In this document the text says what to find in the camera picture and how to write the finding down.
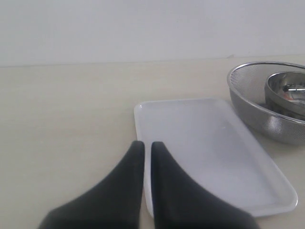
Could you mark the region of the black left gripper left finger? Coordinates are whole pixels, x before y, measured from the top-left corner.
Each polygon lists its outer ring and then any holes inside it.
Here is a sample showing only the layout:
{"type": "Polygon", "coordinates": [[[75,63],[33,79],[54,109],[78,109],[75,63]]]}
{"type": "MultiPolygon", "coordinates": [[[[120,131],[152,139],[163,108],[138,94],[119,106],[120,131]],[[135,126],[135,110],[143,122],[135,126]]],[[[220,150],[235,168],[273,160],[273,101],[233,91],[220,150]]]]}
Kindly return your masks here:
{"type": "Polygon", "coordinates": [[[140,223],[145,148],[131,143],[121,161],[97,185],[51,210],[40,229],[137,229],[140,223]]]}

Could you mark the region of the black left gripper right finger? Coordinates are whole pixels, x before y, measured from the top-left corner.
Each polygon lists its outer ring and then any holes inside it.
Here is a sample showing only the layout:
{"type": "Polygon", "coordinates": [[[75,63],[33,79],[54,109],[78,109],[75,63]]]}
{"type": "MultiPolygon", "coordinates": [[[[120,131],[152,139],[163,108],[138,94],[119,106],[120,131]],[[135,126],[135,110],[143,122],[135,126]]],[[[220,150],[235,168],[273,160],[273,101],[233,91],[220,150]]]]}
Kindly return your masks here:
{"type": "Polygon", "coordinates": [[[249,213],[196,183],[163,142],[151,147],[151,189],[157,229],[257,229],[249,213]]]}

